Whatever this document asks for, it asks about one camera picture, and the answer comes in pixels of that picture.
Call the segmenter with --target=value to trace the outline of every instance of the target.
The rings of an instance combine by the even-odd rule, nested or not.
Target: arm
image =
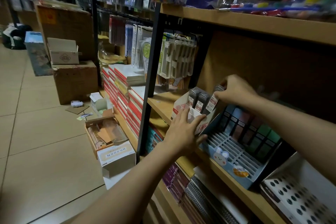
[[[181,110],[172,121],[165,140],[72,223],[139,223],[167,169],[207,138],[205,135],[194,137],[197,125],[205,116],[200,115],[188,124],[188,112],[189,109]]]
[[[336,185],[336,125],[260,97],[237,75],[225,82],[227,89],[216,92],[225,103],[240,105],[260,116],[322,175]]]

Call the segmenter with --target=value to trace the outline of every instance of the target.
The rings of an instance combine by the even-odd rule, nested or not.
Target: tile floor
[[[0,224],[72,218],[106,191],[84,121],[59,104],[52,76],[34,75],[26,50],[0,44],[0,89]]]

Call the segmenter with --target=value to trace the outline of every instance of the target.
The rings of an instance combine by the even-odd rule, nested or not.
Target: brown open box
[[[105,148],[110,147],[110,146],[112,146],[112,145],[114,145],[114,144],[113,144],[113,143],[108,144],[107,146],[104,146],[104,147],[100,148],[99,150],[97,150],[97,149],[96,149],[96,146],[95,146],[95,143],[93,142],[93,140],[92,140],[92,138],[91,138],[91,136],[90,136],[90,133],[89,133],[89,131],[87,130],[87,128],[96,126],[97,124],[101,124],[101,123],[103,123],[103,121],[106,120],[106,119],[112,119],[112,120],[115,120],[115,121],[117,122],[117,124],[119,124],[119,122],[115,119],[114,114],[112,114],[112,115],[109,115],[109,116],[105,116],[105,117],[101,117],[101,118],[97,118],[97,119],[89,120],[89,121],[87,121],[87,122],[85,123],[85,125],[84,125],[85,132],[86,132],[86,134],[87,134],[87,136],[88,136],[88,138],[89,138],[89,141],[90,141],[90,144],[91,144],[91,147],[92,147],[92,150],[93,150],[93,153],[94,153],[96,159],[98,159],[98,157],[97,157],[97,152],[98,152],[99,150],[105,149]]]

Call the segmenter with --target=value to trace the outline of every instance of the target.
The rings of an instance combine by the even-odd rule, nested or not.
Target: hand
[[[238,75],[229,75],[221,85],[226,85],[226,90],[214,92],[215,96],[227,104],[244,106],[246,100],[253,96],[258,96],[247,81]]]
[[[174,154],[179,158],[193,152],[198,145],[207,139],[207,135],[201,135],[195,138],[195,130],[206,115],[197,116],[192,123],[188,123],[189,108],[181,109],[173,119],[163,141],[170,147]]]

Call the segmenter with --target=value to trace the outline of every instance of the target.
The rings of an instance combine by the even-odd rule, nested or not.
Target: person's right hand
[[[253,96],[258,96],[255,90],[236,74],[226,77],[221,85],[226,86],[224,91],[214,92],[215,96],[227,104],[244,106],[246,100]]]

